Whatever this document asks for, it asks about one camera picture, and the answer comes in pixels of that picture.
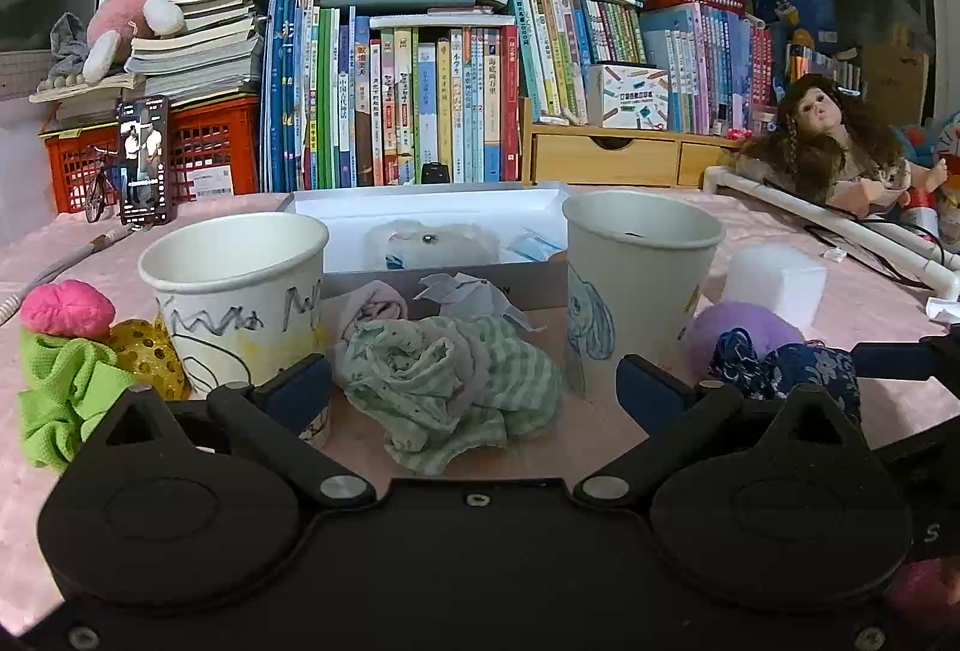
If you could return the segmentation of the blue floral fabric pouch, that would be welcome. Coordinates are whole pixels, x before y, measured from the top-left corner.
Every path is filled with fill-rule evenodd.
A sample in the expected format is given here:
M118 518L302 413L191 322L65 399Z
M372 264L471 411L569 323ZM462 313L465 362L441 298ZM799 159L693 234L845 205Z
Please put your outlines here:
M709 376L752 401L784 401L802 385L818 386L851 422L862 422L861 389L851 354L820 342L784 344L760 355L745 329L729 329L716 342Z

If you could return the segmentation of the gold sequin pouch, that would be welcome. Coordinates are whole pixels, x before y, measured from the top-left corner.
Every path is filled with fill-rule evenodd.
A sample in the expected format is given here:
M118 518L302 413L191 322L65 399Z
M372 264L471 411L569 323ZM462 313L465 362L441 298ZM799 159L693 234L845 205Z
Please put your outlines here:
M119 321L110 328L107 343L117 353L119 367L149 383L163 399L189 399L189 381L160 318Z

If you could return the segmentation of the white foam block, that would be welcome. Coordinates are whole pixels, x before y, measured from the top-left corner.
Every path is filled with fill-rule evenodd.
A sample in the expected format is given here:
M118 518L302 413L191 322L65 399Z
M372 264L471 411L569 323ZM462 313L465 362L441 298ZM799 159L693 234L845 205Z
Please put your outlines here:
M828 272L788 245L750 245L732 254L724 302L752 303L799 329L814 324Z

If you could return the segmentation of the green striped cloth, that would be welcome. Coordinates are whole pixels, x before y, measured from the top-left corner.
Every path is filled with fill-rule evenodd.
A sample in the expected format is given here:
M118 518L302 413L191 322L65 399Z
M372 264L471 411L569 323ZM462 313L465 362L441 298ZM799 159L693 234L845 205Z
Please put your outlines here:
M562 370L491 314L368 321L338 368L348 403L384 430L386 453L428 477L472 449L537 435L563 399Z

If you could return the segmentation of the lime green scrunchie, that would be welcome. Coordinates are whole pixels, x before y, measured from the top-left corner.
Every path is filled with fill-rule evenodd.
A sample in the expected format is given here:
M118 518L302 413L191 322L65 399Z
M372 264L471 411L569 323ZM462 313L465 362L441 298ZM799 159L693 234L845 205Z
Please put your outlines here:
M20 329L25 389L18 394L26 461L62 474L99 422L137 378L117 353L84 337L53 337Z

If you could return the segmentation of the pink soft ball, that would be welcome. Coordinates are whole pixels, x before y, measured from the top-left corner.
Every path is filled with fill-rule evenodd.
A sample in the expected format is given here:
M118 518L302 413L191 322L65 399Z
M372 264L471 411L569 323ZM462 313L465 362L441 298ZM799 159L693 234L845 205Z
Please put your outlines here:
M32 332L55 337L96 339L116 318L112 302L83 280L67 279L36 287L21 303L20 321Z

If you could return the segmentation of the left doodled paper cup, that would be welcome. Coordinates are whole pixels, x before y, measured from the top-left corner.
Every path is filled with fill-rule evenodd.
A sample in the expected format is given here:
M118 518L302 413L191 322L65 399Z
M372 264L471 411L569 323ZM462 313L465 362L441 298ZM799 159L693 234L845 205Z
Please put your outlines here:
M327 227L307 215L251 212L187 225L146 248L139 274L195 396L265 385L324 352L327 241Z

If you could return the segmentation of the white plush toy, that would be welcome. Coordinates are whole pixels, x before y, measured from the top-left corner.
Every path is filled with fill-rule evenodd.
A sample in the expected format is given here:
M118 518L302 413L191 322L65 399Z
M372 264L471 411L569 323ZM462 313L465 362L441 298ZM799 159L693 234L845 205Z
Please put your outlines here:
M368 271L471 268L500 261L500 240L477 224L427 225L393 220L364 235Z

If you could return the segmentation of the brown haired doll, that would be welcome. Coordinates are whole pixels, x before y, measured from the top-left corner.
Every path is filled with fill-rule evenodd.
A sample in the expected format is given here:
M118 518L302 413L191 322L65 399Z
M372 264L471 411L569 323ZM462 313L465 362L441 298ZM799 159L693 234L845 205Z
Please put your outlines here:
M820 74L789 85L776 128L744 142L734 170L856 217L904 208L913 193L935 193L949 180L944 162L911 162L892 126Z

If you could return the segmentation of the white shallow cardboard box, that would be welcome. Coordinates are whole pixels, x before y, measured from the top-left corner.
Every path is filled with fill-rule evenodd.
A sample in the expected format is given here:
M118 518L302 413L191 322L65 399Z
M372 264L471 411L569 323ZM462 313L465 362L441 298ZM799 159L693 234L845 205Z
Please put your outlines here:
M303 191L288 212L329 229L324 293L382 280L405 298L430 274L489 280L523 310L566 305L569 190L558 183L376 186Z

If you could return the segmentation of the red plastic crate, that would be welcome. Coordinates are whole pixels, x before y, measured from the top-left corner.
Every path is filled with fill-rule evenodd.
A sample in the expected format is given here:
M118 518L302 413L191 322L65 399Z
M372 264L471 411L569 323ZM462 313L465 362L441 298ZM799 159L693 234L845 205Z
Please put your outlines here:
M226 167L233 194L259 191L259 119L259 99L252 94L236 94L172 110L169 160L176 201L195 201L200 196L194 185L194 172L206 169ZM47 131L41 136L49 158L57 211L78 214L85 210L86 190L101 167L101 156L94 152L94 147L114 149L117 134L117 123L99 123Z

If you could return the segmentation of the wooden drawer organizer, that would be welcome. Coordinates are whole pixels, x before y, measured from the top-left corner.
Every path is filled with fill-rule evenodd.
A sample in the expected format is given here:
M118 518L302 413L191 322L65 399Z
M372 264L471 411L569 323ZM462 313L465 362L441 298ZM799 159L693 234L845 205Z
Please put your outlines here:
M521 181L574 186L699 188L709 167L742 146L718 136L535 123L524 98Z

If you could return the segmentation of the dark photo box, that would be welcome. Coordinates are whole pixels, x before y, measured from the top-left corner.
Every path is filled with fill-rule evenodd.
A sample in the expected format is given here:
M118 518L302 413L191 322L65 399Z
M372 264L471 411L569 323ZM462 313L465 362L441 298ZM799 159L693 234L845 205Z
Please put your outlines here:
M169 100L122 102L117 121L122 224L153 227L171 222L176 204L169 165Z

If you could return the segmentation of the blue and pink books group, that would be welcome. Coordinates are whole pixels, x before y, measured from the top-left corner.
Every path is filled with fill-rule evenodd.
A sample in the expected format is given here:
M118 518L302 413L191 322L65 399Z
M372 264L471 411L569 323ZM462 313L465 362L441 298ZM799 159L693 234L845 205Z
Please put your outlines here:
M686 2L640 14L646 61L664 71L667 129L729 139L775 126L773 29Z

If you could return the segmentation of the stack of horizontal books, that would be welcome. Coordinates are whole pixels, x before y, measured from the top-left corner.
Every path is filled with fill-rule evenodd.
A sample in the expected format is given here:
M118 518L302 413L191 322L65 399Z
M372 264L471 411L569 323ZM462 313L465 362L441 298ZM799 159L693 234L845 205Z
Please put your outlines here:
M185 105L260 82L268 0L178 0L184 27L169 37L134 38L124 69L146 95Z

